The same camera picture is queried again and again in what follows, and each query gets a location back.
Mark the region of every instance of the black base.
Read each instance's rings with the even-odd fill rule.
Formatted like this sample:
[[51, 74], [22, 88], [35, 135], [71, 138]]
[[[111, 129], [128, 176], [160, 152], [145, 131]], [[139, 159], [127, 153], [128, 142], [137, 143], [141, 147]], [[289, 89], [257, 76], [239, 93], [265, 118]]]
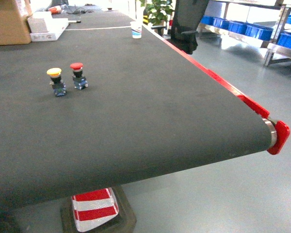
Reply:
[[20, 228], [12, 215], [0, 214], [0, 233], [20, 233]]
[[[112, 187], [119, 207], [118, 215], [103, 225], [86, 233], [132, 233], [137, 219], [121, 186]], [[61, 207], [64, 233], [79, 233], [75, 226], [70, 198]]]

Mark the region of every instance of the yellow push button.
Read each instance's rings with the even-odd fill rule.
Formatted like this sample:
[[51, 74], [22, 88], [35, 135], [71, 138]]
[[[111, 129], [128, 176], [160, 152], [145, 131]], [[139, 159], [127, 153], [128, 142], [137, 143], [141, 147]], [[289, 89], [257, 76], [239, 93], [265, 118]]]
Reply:
[[52, 77], [57, 77], [62, 73], [60, 68], [52, 68], [47, 71], [47, 74]]

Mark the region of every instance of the white box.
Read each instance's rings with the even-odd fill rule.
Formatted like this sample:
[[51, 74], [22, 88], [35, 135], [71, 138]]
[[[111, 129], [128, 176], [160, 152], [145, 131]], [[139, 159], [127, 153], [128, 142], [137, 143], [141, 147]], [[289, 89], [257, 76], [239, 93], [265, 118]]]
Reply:
[[35, 12], [27, 19], [32, 33], [47, 33], [52, 27], [52, 14], [50, 11]]
[[47, 33], [30, 33], [33, 42], [58, 40], [68, 26], [67, 18], [54, 18], [51, 30]]

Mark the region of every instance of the white line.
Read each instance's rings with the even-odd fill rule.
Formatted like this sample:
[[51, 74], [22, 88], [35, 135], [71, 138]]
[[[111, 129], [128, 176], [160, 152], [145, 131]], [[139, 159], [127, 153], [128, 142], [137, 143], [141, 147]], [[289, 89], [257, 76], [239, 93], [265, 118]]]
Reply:
[[123, 26], [123, 27], [110, 27], [110, 28], [80, 28], [80, 29], [66, 29], [65, 31], [91, 31], [91, 30], [116, 29], [116, 28], [130, 28], [130, 26]]

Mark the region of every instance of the red end cap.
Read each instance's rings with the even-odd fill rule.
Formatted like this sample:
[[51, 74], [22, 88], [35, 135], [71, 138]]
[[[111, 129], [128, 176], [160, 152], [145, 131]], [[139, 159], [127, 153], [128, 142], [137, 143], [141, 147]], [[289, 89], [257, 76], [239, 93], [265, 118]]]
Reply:
[[72, 64], [70, 65], [70, 68], [71, 68], [71, 69], [74, 69], [74, 70], [81, 69], [82, 67], [83, 67], [83, 64], [80, 63], [80, 62], [72, 63]]
[[281, 151], [282, 147], [284, 146], [290, 135], [289, 126], [286, 125], [281, 120], [277, 122], [277, 124], [275, 125], [275, 129], [277, 132], [277, 142], [273, 147], [267, 150], [270, 154], [273, 155], [279, 154], [279, 152]]

